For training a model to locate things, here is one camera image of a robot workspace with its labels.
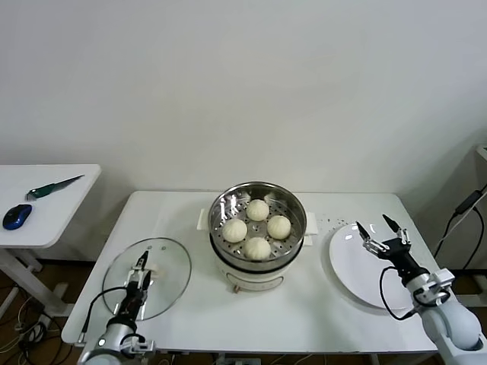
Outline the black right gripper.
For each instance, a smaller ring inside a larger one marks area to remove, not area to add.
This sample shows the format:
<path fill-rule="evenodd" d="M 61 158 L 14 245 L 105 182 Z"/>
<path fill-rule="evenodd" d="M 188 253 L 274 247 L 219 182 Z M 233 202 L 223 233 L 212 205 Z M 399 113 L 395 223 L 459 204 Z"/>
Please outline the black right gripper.
<path fill-rule="evenodd" d="M 401 228 L 395 220 L 385 214 L 382 217 L 398 238 L 379 243 L 372 239 L 366 229 L 356 221 L 359 235 L 363 241 L 362 246 L 376 257 L 391 262 L 398 271 L 402 284 L 408 284 L 420 275 L 429 275 L 430 271 L 420 266 L 410 254 L 411 245 L 407 229 Z"/>

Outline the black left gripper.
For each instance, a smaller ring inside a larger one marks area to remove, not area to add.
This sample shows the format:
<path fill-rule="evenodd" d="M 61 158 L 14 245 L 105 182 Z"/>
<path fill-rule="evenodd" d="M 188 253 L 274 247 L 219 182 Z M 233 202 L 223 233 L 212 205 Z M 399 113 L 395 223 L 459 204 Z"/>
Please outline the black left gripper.
<path fill-rule="evenodd" d="M 114 317 L 116 323 L 134 323 L 139 310 L 145 303 L 147 290 L 151 285 L 151 269 L 145 269 L 149 251 L 145 250 L 137 259 L 129 272 L 129 283 L 126 287 L 126 296 Z"/>

